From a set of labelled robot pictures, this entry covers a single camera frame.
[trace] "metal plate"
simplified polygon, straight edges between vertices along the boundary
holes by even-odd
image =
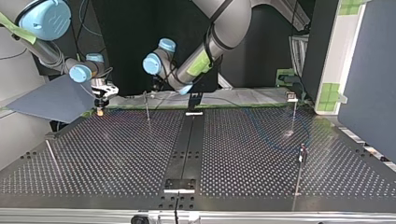
[[[202,132],[194,209],[395,212],[396,174],[310,110],[210,109]]]
[[[0,207],[396,213],[396,174],[306,108],[164,110],[150,123],[114,111],[51,147],[0,172]],[[196,181],[195,193],[164,194],[167,178]]]
[[[182,123],[173,110],[150,121],[146,111],[122,110],[86,119],[51,143],[53,155],[34,151],[3,171],[0,205],[158,208]]]

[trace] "robot end effector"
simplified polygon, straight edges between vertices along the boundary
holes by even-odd
[[[248,32],[251,3],[247,0],[192,0],[211,20],[201,46],[179,68],[173,63],[177,45],[168,38],[143,61],[145,71],[158,76],[180,94],[187,94],[194,80],[208,72],[225,51],[239,45]]]
[[[48,42],[63,36],[70,26],[71,10],[64,0],[0,1],[0,12],[36,37],[34,42],[29,42],[13,35],[43,65],[58,70],[61,74],[69,74],[77,83],[90,80],[98,108],[108,105],[108,100],[118,93],[116,87],[106,84],[107,74],[112,69],[105,69],[101,54],[88,54],[87,61],[82,63],[73,58],[65,58],[54,43]]]

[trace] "bracket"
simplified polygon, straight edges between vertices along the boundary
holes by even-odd
[[[204,112],[195,108],[201,103],[203,96],[204,94],[202,92],[190,94],[189,107],[187,109],[186,116],[199,116],[204,114]]]

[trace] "metal frame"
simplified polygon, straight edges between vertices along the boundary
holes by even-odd
[[[134,210],[0,209],[0,223],[130,223],[133,216],[150,223],[175,223],[173,212]],[[394,214],[363,213],[216,213],[178,212],[180,223],[396,223]]]

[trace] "white cable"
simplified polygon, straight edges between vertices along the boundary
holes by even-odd
[[[91,92],[87,91],[87,89],[85,89],[85,87],[82,84],[79,84],[81,86],[81,88],[87,92],[91,97],[93,97],[94,99],[97,99],[96,96],[94,96]]]
[[[58,54],[59,54],[59,58],[58,61],[56,63],[53,64],[48,64],[48,63],[44,63],[43,61],[40,60],[40,62],[48,67],[48,68],[52,68],[55,69],[60,65],[61,66],[61,75],[64,74],[64,68],[65,68],[65,58],[64,58],[64,54],[62,53],[61,49],[59,49],[58,45],[56,45],[54,42],[50,42],[52,44],[52,46],[55,47],[55,49],[57,50]]]
[[[112,71],[113,71],[113,67],[109,67],[109,68],[107,68],[107,69],[105,70],[105,72],[104,72],[101,76],[96,77],[96,78],[103,78],[103,77],[105,77],[105,79],[107,79],[108,75],[109,75]]]
[[[79,6],[79,13],[78,13],[79,22],[81,23],[82,27],[84,27],[84,29],[85,29],[86,31],[90,32],[90,33],[93,34],[93,35],[102,36],[101,34],[98,34],[98,33],[94,32],[94,31],[90,30],[90,29],[82,22],[82,15],[81,15],[81,14],[82,14],[82,8],[84,7],[85,1],[86,1],[86,0],[82,0],[81,5]]]

